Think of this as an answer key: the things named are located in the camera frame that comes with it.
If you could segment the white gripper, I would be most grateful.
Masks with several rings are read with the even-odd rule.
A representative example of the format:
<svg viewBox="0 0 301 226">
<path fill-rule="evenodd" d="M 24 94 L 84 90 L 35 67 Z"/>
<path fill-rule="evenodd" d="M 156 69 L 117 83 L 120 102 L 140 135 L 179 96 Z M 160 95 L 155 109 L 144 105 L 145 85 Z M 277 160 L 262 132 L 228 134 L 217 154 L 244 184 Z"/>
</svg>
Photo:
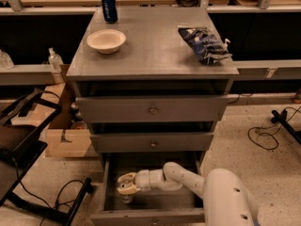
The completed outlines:
<svg viewBox="0 0 301 226">
<path fill-rule="evenodd" d="M 138 173 L 129 172 L 121 175 L 118 178 L 118 182 L 133 182 L 135 185 L 129 185 L 125 187 L 121 185 L 117 188 L 120 195 L 133 195 L 140 191 L 150 191 L 154 188 L 160 188 L 165 181 L 163 171 L 161 169 L 148 170 L 143 169 Z"/>
</svg>

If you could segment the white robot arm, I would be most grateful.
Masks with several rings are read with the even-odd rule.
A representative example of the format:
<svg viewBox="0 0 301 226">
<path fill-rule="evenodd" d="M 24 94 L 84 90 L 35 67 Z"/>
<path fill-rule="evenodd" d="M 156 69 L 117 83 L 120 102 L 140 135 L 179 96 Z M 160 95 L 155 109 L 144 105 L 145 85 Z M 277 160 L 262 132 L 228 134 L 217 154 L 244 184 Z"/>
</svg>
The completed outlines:
<svg viewBox="0 0 301 226">
<path fill-rule="evenodd" d="M 203 200 L 206 226 L 260 226 L 254 196 L 233 172 L 213 169 L 206 177 L 167 162 L 161 169 L 143 169 L 118 178 L 121 197 L 158 188 L 176 191 L 186 186 Z"/>
</svg>

